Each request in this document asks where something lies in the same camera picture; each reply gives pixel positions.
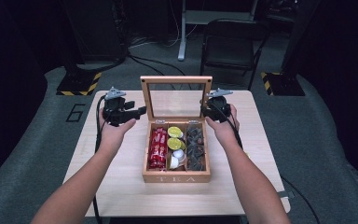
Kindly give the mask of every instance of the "yellow and black tape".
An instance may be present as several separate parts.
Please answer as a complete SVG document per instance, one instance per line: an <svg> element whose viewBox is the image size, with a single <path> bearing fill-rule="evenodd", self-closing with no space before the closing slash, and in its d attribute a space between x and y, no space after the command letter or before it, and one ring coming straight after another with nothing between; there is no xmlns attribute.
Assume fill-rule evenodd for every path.
<svg viewBox="0 0 358 224"><path fill-rule="evenodd" d="M268 95L274 95L274 92L272 91L271 85L269 84L269 80L267 79L267 74L279 75L280 73L265 73L265 72L261 73L261 77L263 78L264 87L266 88L267 94Z"/></svg>
<svg viewBox="0 0 358 224"><path fill-rule="evenodd" d="M57 95L91 95L95 88L97 87L97 83L100 80L101 73L95 75L94 79L92 80L91 84L89 85L89 89L87 91L57 91Z"/></svg>

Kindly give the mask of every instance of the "box hinge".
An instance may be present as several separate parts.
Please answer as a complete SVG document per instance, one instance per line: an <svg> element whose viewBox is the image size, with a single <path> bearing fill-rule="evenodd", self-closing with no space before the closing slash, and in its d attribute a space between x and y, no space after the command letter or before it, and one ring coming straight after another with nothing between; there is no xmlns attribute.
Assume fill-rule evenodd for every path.
<svg viewBox="0 0 358 224"><path fill-rule="evenodd" d="M165 119L156 119L156 124L164 124L165 123Z"/></svg>

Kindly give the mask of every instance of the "gray carpet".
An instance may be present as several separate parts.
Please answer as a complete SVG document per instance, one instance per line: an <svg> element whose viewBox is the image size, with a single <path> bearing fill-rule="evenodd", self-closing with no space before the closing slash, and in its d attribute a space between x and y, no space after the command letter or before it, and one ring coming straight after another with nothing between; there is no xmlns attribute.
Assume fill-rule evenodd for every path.
<svg viewBox="0 0 358 224"><path fill-rule="evenodd" d="M280 71L287 42L284 35L270 38L252 89L278 168L307 197L321 223L358 223L358 174L345 160L334 121L318 92L302 77L298 80L306 93L304 97L268 96L264 88L260 74ZM184 62L176 60L178 44L170 48L147 44L130 51L136 56L171 63L189 76L196 75L200 69L200 38L187 41ZM167 76L180 75L168 66L148 64ZM46 73L48 90L45 100L0 169L0 223L28 223L63 181L93 99L93 95L56 95L64 74L63 68ZM218 76L210 69L205 74ZM121 90L140 90L140 75L156 73L127 59L118 67L103 72L95 92L112 86ZM216 84L213 87L245 89ZM66 122L75 104L79 104L77 110L83 111L80 121ZM292 222L316 223L305 201L291 186L284 181L283 184L296 195L290 200ZM105 218L103 221L108 223L109 220ZM85 223L95 223L95 219L87 217Z"/></svg>

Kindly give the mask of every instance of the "dark background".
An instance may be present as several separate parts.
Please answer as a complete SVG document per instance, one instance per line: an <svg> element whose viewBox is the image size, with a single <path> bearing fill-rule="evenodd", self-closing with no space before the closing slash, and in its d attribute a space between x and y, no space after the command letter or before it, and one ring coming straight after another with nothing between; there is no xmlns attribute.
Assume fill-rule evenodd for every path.
<svg viewBox="0 0 358 224"><path fill-rule="evenodd" d="M92 2L98 11L77 1L0 0L0 166L43 101L47 71L65 62L119 57L125 53L120 47L125 33L118 28L140 30L162 41L176 32L168 1L128 1L123 5L125 15L120 14L128 26L121 26L123 18L112 8L101 9L120 1ZM248 10L250 6L234 0L224 6L207 2L205 9ZM188 8L201 8L201 1L189 4ZM73 15L74 7L88 16ZM180 19L180 1L172 1L172 7ZM358 170L358 1L303 1L299 13L283 69L306 78L324 98L345 155ZM102 14L114 22L90 22L93 15ZM90 29L106 35L85 36ZM62 42L64 48L57 48Z"/></svg>

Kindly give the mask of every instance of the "wooden table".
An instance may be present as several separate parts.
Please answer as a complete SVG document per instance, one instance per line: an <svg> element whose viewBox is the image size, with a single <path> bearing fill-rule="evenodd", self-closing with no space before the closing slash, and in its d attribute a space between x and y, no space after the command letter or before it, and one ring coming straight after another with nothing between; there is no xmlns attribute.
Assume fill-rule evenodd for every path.
<svg viewBox="0 0 358 224"><path fill-rule="evenodd" d="M72 176L93 155L96 137L95 109L107 91L95 94L92 106L79 137L74 156L64 181ZM126 91L127 101L135 101L135 108L145 105L142 91ZM244 150L267 176L277 191L284 187L273 158L269 141L249 91L234 91L226 95L227 102L238 109L240 135ZM224 150L207 125L211 162L210 183L149 183L142 177L145 153L147 115L141 116L125 136L118 154L111 163L98 192L101 217L166 217L166 216L232 216L244 215L229 170ZM287 198L282 198L286 212ZM92 205L86 214L93 217Z"/></svg>

